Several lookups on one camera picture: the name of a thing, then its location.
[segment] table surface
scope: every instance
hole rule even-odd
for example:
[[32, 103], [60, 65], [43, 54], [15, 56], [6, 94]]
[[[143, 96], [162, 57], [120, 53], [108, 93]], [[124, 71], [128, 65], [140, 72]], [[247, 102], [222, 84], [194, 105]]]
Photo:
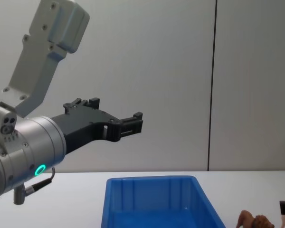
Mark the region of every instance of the table surface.
[[[0, 197], [0, 228], [100, 228], [106, 181], [114, 177], [195, 176], [227, 228], [241, 210], [264, 214], [281, 226], [279, 201], [285, 200], [285, 171], [58, 173], [53, 183], [13, 205], [13, 192]], [[48, 177], [30, 180], [26, 186]]]

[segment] gray wall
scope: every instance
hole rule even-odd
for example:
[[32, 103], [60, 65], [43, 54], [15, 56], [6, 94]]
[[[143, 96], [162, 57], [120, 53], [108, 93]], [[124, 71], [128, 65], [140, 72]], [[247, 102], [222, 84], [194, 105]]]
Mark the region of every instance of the gray wall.
[[[82, 44], [60, 63], [30, 116], [58, 115], [63, 103], [97, 96], [101, 109], [119, 118], [142, 111], [145, 123], [142, 134], [93, 142], [57, 170], [206, 170], [215, 1], [77, 2], [91, 15]], [[0, 89], [38, 3], [0, 1]]]
[[285, 0], [218, 0], [210, 170], [285, 169]]

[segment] brown toy horse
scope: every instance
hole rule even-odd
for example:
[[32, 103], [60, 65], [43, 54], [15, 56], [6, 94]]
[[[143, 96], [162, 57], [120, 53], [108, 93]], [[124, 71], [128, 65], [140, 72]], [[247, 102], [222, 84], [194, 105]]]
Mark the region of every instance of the brown toy horse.
[[237, 228], [274, 228], [264, 215], [258, 215], [255, 218], [246, 210], [243, 210], [238, 217]]

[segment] blue plastic bin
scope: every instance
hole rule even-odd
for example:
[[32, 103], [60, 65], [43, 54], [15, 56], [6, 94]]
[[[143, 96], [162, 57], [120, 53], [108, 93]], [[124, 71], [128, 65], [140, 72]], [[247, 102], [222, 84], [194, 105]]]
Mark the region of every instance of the blue plastic bin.
[[224, 228], [196, 178], [107, 181], [101, 228]]

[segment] metal cylinder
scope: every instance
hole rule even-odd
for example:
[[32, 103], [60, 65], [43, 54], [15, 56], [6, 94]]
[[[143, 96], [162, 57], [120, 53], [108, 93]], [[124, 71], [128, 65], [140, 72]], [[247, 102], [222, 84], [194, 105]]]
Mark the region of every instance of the metal cylinder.
[[15, 132], [0, 138], [0, 195], [60, 163], [66, 150], [63, 133], [51, 119], [18, 121]]

